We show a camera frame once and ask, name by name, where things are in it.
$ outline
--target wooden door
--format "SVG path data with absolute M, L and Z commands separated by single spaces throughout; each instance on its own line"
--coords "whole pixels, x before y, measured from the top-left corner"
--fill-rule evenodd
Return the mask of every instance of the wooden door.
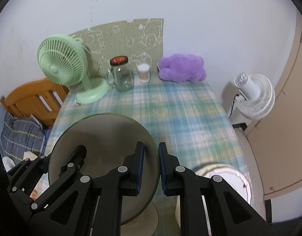
M 262 178 L 265 199 L 302 186 L 302 41 L 273 110 L 247 138 Z

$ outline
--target chair backrest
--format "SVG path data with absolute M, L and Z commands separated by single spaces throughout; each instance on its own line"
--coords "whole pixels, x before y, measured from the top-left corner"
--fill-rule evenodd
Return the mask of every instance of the chair backrest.
M 17 87 L 0 102 L 13 115 L 21 118 L 32 114 L 46 126 L 53 126 L 68 92 L 67 87 L 45 78 Z

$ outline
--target plaid pillow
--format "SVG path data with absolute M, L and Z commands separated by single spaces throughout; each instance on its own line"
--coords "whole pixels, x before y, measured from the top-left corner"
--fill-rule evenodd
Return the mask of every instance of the plaid pillow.
M 26 151 L 41 156 L 45 151 L 44 143 L 42 127 L 35 117 L 18 118 L 6 113 L 1 146 L 4 155 L 10 157 L 15 164 L 23 160 Z

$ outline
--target jar handle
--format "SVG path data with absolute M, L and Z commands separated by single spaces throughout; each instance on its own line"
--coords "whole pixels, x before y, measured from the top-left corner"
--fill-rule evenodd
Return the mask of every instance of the jar handle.
M 115 86 L 114 75 L 111 68 L 109 68 L 106 73 L 106 81 L 111 87 Z

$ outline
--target purple plush toy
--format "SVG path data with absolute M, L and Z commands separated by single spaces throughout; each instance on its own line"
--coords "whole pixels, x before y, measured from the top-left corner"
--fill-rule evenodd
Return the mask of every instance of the purple plush toy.
M 174 54 L 162 57 L 158 61 L 160 69 L 158 75 L 162 80 L 183 82 L 190 80 L 195 83 L 204 80 L 207 76 L 202 57 L 192 54 Z

